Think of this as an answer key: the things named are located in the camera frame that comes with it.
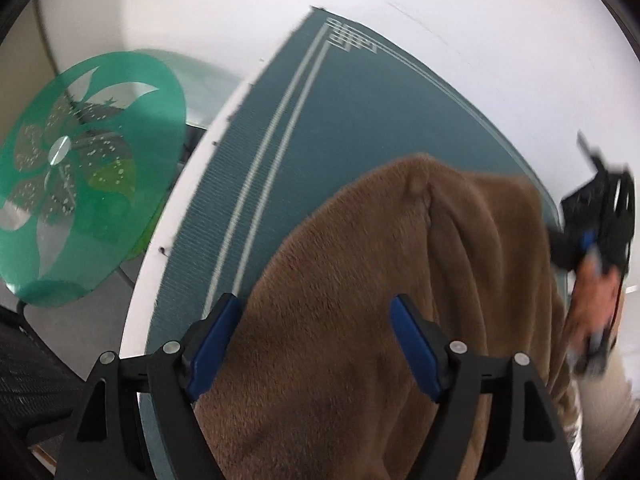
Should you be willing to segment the person's right hand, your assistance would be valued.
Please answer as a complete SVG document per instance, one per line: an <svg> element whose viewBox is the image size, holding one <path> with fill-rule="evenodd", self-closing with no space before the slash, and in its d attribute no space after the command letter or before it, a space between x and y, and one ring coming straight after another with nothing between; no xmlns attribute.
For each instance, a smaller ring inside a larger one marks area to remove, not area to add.
<svg viewBox="0 0 640 480"><path fill-rule="evenodd" d="M620 270L610 266L604 272L599 254L594 249L587 252L577 269L563 332L573 356L588 356L589 341L599 334L608 333L608 349L613 347L624 307L623 291Z"/></svg>

